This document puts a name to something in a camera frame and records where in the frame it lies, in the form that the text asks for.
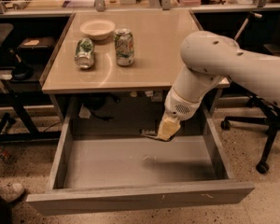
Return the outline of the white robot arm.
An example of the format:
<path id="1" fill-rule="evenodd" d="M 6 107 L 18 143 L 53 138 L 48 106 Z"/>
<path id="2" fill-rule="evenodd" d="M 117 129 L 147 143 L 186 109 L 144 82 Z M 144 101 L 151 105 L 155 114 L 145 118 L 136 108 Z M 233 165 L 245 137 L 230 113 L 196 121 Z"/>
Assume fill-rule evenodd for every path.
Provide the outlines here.
<path id="1" fill-rule="evenodd" d="M 280 108 L 280 57 L 240 49 L 232 39 L 206 31 L 188 35 L 180 56 L 184 65 L 165 99 L 160 140 L 175 135 L 224 77 Z"/>

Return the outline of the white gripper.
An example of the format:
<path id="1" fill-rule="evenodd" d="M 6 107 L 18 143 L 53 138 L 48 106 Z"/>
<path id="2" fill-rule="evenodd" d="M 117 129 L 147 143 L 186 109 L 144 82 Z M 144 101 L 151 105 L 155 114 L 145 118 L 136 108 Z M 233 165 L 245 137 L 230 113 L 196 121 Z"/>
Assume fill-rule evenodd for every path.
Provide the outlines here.
<path id="1" fill-rule="evenodd" d="M 189 102 L 170 89 L 165 99 L 165 114 L 157 132 L 160 140 L 168 141 L 180 129 L 180 121 L 191 119 L 200 106 L 200 102 Z"/>

